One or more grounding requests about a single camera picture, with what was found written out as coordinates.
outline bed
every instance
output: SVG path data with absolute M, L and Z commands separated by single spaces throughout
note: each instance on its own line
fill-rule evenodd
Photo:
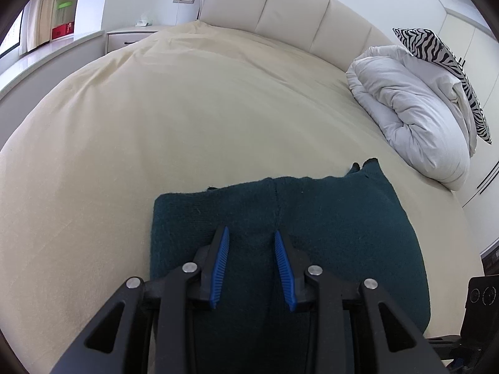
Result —
M 388 145 L 345 71 L 391 41 L 336 0 L 201 0 L 200 20 L 81 68 L 0 152 L 0 328 L 46 374 L 130 276 L 148 278 L 155 198 L 377 157 L 418 236 L 432 318 L 458 333 L 482 275 L 453 193 Z

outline triangular cutout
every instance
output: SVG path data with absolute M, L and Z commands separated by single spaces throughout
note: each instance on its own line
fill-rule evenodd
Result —
M 386 342 L 391 352 L 399 352 L 408 348 L 413 348 L 416 342 L 411 335 L 404 329 L 399 320 L 393 315 L 388 306 L 381 302 L 379 304 L 379 313 L 385 328 Z
M 117 304 L 88 337 L 85 346 L 103 353 L 111 353 L 124 308 L 125 304 L 123 302 Z

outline fitted sheet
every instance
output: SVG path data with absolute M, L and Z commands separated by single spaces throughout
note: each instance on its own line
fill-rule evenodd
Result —
M 426 334 L 458 333 L 468 279 L 483 274 L 463 211 L 388 145 L 344 72 L 199 21 L 112 52 L 56 86 L 0 152 L 0 328 L 46 374 L 127 277 L 148 279 L 158 195 L 343 176 L 370 157 L 418 236 Z

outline green lid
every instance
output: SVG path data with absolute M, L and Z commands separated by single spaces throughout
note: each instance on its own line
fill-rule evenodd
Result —
M 57 6 L 57 9 L 59 8 L 64 8 L 64 7 L 69 7 L 70 5 L 73 5 L 73 3 L 71 1 L 67 1 L 65 3 L 60 3 L 58 6 Z

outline screw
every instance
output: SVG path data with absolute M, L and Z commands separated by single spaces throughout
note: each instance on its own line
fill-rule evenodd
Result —
M 182 266 L 182 271 L 184 273 L 194 273 L 198 269 L 198 265 L 192 261 L 186 263 Z
M 128 288 L 137 288 L 139 285 L 140 285 L 140 278 L 131 277 L 128 280 L 126 280 L 126 286 Z
M 366 278 L 364 280 L 364 286 L 370 290 L 375 290 L 378 288 L 378 282 L 374 278 Z
M 308 267 L 308 272 L 311 276 L 320 276 L 322 274 L 322 267 L 312 265 Z

